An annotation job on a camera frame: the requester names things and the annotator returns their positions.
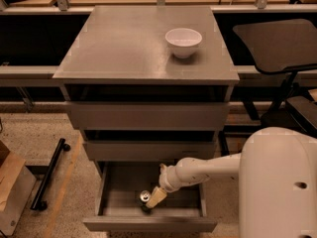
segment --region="box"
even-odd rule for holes
[[[25,160],[0,141],[3,163],[0,167],[0,230],[12,235],[28,201],[36,178],[25,167]]]

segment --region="white bowl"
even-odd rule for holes
[[[202,41],[202,36],[195,30],[176,28],[165,35],[172,53],[179,59],[187,59],[193,55]]]

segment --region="robotic hand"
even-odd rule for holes
[[[185,158],[160,171],[152,207],[183,186],[239,174],[241,238],[317,237],[317,139],[270,127],[253,134],[241,154]]]

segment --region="drawer front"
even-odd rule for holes
[[[104,168],[96,215],[83,220],[90,231],[212,232],[216,223],[205,214],[202,186],[171,193],[144,213],[140,193],[159,182],[159,163],[108,163]]]
[[[222,130],[228,103],[68,102],[74,129],[83,130]]]
[[[86,142],[83,146],[89,160],[98,162],[210,159],[216,148],[212,142]]]

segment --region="office chair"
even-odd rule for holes
[[[288,99],[285,109],[279,110],[281,103],[292,95],[292,85],[297,73],[317,69],[316,27],[308,20],[293,19],[237,25],[233,31],[249,50],[259,73],[272,76],[285,74],[285,80],[274,96],[267,113],[261,117],[261,127],[279,126],[304,131],[316,137],[316,124],[306,131],[302,128],[304,126],[302,123],[306,124],[303,121],[307,120],[308,114],[301,113],[299,118],[296,111],[299,108],[297,104],[307,104],[308,99],[303,97]],[[315,110],[317,116],[317,107],[312,103],[307,105]],[[219,139],[222,143],[223,155],[227,155],[225,132],[220,134]]]

